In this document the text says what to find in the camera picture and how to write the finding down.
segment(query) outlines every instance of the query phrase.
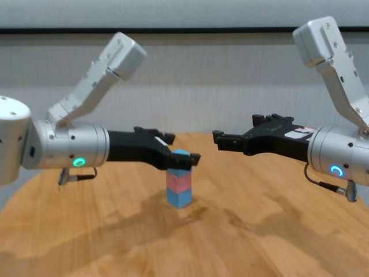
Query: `round wooden table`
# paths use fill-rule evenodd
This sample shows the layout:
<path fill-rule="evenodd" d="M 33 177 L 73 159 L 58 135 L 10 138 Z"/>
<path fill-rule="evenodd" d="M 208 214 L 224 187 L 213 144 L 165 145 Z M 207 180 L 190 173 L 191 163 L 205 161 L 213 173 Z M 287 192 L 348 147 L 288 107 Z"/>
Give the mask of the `round wooden table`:
<path fill-rule="evenodd" d="M 309 183 L 302 162 L 218 151 L 210 134 L 178 135 L 177 148 L 202 155 L 183 209 L 143 163 L 63 188 L 57 170 L 29 181 L 0 215 L 0 276 L 369 276 L 361 200 Z"/>

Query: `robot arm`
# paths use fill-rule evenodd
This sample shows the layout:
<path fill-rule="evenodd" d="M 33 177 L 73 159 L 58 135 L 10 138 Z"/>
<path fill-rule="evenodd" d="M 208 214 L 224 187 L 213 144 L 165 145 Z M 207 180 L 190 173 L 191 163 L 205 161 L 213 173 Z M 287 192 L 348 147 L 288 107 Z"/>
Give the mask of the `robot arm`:
<path fill-rule="evenodd" d="M 133 75 L 146 55 L 134 40 L 116 33 L 74 91 L 48 110 L 48 121 L 58 128 L 93 111 L 112 85 Z"/>
<path fill-rule="evenodd" d="M 333 17 L 309 21 L 293 32 L 303 62 L 322 75 L 336 110 L 358 127 L 369 124 L 369 97 Z"/>
<path fill-rule="evenodd" d="M 75 90 L 48 110 L 46 120 L 33 121 L 26 105 L 0 97 L 0 163 L 5 165 L 0 167 L 0 184 L 17 179 L 21 165 L 25 169 L 62 169 L 60 185 L 96 176 L 70 176 L 69 168 L 95 168 L 106 161 L 145 162 L 159 170 L 196 166 L 199 154 L 170 151 L 168 144 L 173 143 L 174 134 L 138 127 L 134 132 L 115 132 L 73 121 L 90 113 L 109 88 L 120 78 L 127 80 L 145 57 L 141 46 L 117 33 Z"/>
<path fill-rule="evenodd" d="M 346 189 L 309 181 L 356 201 L 356 184 L 369 186 L 369 98 L 333 17 L 309 21 L 293 32 L 308 68 L 322 75 L 336 110 L 356 126 L 318 129 L 292 124 L 293 118 L 253 115 L 254 128 L 242 136 L 214 131 L 219 150 L 245 155 L 276 153 L 307 162 L 314 170 L 348 181 Z"/>

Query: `white wall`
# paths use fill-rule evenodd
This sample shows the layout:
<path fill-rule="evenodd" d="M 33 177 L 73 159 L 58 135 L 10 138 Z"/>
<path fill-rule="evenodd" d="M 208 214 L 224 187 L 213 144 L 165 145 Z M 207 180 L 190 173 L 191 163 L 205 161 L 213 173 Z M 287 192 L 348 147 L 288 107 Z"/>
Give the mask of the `white wall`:
<path fill-rule="evenodd" d="M 251 128 L 254 113 L 289 115 L 302 125 L 348 124 L 335 111 L 320 75 L 304 67 L 291 34 L 131 37 L 147 50 L 148 59 L 84 120 L 116 130 L 138 125 L 239 134 Z M 76 85 L 109 38 L 1 35 L 0 95 L 23 101 L 34 118 L 43 118 L 47 107 Z M 344 38 L 368 89 L 369 37 L 350 33 Z M 0 206 L 21 182 L 0 189 Z"/>
<path fill-rule="evenodd" d="M 360 27 L 368 12 L 367 0 L 1 0 L 0 28 Z"/>

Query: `stacked blocks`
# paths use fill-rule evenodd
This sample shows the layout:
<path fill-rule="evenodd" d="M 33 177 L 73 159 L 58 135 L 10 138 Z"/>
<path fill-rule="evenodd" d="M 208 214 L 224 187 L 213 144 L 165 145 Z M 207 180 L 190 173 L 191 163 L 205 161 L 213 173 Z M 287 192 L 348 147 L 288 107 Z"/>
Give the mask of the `stacked blocks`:
<path fill-rule="evenodd" d="M 190 156 L 190 153 L 181 149 L 173 153 Z M 182 169 L 167 170 L 167 201 L 176 208 L 180 209 L 192 202 L 191 171 Z"/>

